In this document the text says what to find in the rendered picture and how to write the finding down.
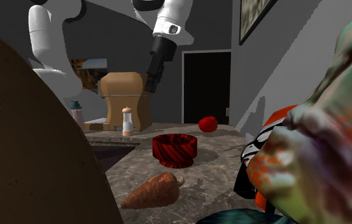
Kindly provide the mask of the tan wooden block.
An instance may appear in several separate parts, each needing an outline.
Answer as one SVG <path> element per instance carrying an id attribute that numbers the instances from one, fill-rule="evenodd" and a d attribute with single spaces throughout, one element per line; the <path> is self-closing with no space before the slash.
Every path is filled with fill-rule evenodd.
<path id="1" fill-rule="evenodd" d="M 114 72 L 101 78 L 98 89 L 108 105 L 106 123 L 110 131 L 122 126 L 122 110 L 126 107 L 131 109 L 131 120 L 136 131 L 141 132 L 152 125 L 152 94 L 144 90 L 145 83 L 146 76 L 137 72 Z"/>

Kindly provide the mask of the window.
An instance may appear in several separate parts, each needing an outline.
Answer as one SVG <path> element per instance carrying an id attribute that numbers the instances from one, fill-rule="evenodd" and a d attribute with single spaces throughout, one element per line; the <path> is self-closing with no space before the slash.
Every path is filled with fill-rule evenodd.
<path id="1" fill-rule="evenodd" d="M 72 59 L 71 66 L 83 89 L 99 94 L 98 82 L 107 75 L 107 59 Z"/>

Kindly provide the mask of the white and peach pepper mill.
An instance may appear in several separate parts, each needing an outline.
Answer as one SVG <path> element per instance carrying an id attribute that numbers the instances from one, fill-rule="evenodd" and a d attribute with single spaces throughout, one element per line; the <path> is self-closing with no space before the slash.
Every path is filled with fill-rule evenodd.
<path id="1" fill-rule="evenodd" d="M 134 126 L 132 124 L 132 109 L 131 108 L 123 108 L 123 128 L 122 135 L 123 136 L 132 136 L 134 133 Z"/>

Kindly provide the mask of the red tomato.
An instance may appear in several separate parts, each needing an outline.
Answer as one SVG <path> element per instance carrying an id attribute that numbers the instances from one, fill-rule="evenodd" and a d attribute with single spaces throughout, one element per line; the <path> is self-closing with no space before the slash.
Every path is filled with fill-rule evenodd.
<path id="1" fill-rule="evenodd" d="M 218 122 L 215 117 L 208 116 L 201 119 L 198 126 L 202 132 L 214 132 L 218 128 Z"/>

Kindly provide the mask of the flat tan box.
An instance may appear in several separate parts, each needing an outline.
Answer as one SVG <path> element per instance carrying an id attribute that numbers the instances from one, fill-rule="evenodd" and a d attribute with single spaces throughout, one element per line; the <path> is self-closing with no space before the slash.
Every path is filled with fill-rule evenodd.
<path id="1" fill-rule="evenodd" d="M 99 118 L 84 123 L 85 130 L 110 131 L 106 118 Z"/>

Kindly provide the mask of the red black striped bowl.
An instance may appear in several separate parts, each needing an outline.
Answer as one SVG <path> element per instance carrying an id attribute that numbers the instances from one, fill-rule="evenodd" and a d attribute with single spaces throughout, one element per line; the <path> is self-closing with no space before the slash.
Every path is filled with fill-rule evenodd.
<path id="1" fill-rule="evenodd" d="M 152 139 L 153 157 L 160 164 L 183 169 L 194 164 L 197 156 L 197 138 L 188 134 L 162 134 Z"/>

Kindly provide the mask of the pink bottle with teal cap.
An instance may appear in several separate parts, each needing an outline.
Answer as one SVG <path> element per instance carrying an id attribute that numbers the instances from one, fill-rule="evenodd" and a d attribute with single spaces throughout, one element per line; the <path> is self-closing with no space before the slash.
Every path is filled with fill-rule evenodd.
<path id="1" fill-rule="evenodd" d="M 75 122 L 80 126 L 81 130 L 85 130 L 85 122 L 83 119 L 82 107 L 78 101 L 71 101 L 71 112 Z"/>

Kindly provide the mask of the sink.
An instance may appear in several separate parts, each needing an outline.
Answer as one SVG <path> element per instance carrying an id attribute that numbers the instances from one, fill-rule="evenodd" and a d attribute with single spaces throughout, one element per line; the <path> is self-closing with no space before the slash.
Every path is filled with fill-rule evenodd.
<path id="1" fill-rule="evenodd" d="M 123 157 L 129 154 L 135 147 L 139 146 L 139 143 L 107 141 L 90 141 L 89 144 L 104 172 L 123 159 Z"/>

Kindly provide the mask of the orange black white object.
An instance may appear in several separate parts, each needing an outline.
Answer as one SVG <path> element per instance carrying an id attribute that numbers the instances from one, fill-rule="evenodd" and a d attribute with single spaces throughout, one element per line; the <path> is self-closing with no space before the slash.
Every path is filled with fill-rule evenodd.
<path id="1" fill-rule="evenodd" d="M 241 167 L 236 177 L 234 184 L 234 192 L 244 199 L 254 199 L 255 204 L 261 208 L 265 213 L 274 214 L 275 207 L 265 199 L 257 189 L 250 183 L 246 168 L 249 161 L 258 153 L 261 147 L 266 142 L 270 133 L 275 126 L 282 126 L 282 122 L 287 116 L 287 112 L 295 108 L 296 105 L 287 106 L 280 110 L 273 112 L 269 119 L 263 125 L 259 135 L 248 143 L 241 153 Z"/>

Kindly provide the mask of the orange carrot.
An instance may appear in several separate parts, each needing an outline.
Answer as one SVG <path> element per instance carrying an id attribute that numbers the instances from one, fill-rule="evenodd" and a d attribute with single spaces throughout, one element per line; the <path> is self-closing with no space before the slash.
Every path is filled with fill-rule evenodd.
<path id="1" fill-rule="evenodd" d="M 171 172 L 160 173 L 137 187 L 121 203 L 122 209 L 145 209 L 166 207 L 174 204 L 180 196 L 185 179 Z"/>

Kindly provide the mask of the large brown rounded object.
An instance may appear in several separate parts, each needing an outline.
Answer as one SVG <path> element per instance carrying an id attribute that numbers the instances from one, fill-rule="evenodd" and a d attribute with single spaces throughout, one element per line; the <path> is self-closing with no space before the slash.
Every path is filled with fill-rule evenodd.
<path id="1" fill-rule="evenodd" d="M 1 38 L 0 224 L 123 224 L 84 133 Z"/>

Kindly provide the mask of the dark teal object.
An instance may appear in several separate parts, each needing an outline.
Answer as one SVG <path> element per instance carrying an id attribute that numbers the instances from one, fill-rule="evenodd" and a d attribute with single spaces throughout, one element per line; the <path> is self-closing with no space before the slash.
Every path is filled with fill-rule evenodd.
<path id="1" fill-rule="evenodd" d="M 295 224 L 286 216 L 254 209 L 230 209 L 211 214 L 196 224 Z"/>

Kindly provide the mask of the mottled green and orange object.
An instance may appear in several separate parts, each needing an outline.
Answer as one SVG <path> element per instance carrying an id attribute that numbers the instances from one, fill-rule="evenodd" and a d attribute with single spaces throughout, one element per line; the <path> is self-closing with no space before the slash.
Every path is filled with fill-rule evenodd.
<path id="1" fill-rule="evenodd" d="M 282 214 L 266 224 L 352 224 L 352 21 L 323 80 L 273 129 L 247 173 Z"/>

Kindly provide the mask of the dark door with white frame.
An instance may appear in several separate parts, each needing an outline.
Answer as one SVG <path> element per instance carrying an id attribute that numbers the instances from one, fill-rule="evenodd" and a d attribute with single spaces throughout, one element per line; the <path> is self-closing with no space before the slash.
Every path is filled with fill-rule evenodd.
<path id="1" fill-rule="evenodd" d="M 229 124 L 230 50 L 182 53 L 182 122 L 198 123 L 209 116 Z"/>

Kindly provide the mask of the framed wall picture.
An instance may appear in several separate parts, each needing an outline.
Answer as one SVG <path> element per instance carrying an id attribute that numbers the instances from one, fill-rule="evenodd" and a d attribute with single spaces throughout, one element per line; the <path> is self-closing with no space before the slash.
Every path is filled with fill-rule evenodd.
<path id="1" fill-rule="evenodd" d="M 239 44 L 242 45 L 278 0 L 241 0 Z"/>

